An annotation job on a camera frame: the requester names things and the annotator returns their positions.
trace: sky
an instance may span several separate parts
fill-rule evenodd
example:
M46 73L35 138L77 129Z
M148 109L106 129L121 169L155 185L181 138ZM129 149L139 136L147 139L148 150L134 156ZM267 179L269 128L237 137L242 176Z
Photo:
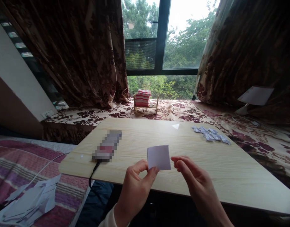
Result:
M146 0L148 5L152 5L154 2L159 5L160 0ZM216 2L216 8L218 7L220 0ZM185 30L187 26L186 20L194 19L199 20L208 16L209 10L207 8L207 0L171 0L170 15L168 22L168 29L173 26L177 27L176 35L179 31Z

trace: curtain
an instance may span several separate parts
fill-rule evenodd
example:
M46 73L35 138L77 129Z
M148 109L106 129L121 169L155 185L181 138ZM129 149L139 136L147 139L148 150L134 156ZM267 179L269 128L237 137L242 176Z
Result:
M121 0L0 5L69 106L128 102Z
M234 1L200 75L197 97L210 104L237 99L253 85L274 87L267 104L249 113L290 125L290 6L280 1Z
M221 0L217 8L217 13L215 15L215 19L213 21L213 24L212 24L205 48L204 48L203 56L199 65L197 81L196 81L195 89L194 89L195 96L197 95L197 92L198 92L200 78L205 73L209 57L212 53L212 50L216 42L218 41L218 35L221 31L221 28L224 25L224 21L227 18L227 15L230 11L233 1L234 0Z

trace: wall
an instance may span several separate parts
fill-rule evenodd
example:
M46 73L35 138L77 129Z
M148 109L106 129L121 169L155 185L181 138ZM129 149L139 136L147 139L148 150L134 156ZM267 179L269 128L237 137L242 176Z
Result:
M26 136L41 139L42 126L0 77L0 125Z
M0 125L41 138L43 112L57 110L0 25Z
M38 120L55 107L0 25L0 77Z

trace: green foliage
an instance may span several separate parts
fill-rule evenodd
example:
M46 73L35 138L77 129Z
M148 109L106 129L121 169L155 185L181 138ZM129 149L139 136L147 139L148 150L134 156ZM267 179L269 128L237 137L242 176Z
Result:
M164 68L195 68L202 58L203 50L215 17L216 0L207 1L207 7L214 10L206 18L188 20L184 31L176 34L173 27L168 30L164 56ZM145 0L122 0L125 39L153 38L157 34L159 7ZM138 47L126 48L126 64L129 69L150 69L154 67L154 59L145 50L150 42L138 44ZM159 94L161 99L191 99L196 83L196 75L190 76L128 76L131 95L138 89L151 90L152 98Z

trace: pink striped bedsheet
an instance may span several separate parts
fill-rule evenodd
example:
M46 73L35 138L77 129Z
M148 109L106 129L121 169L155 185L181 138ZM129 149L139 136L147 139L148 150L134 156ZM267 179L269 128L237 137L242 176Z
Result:
M61 154L35 144L1 140L0 203L3 203L18 187L29 183L50 160ZM51 162L28 188L33 187L38 181L57 176L58 166L65 156ZM87 187L87 179L62 174L56 189L56 206L39 218L34 226L68 226L83 201Z

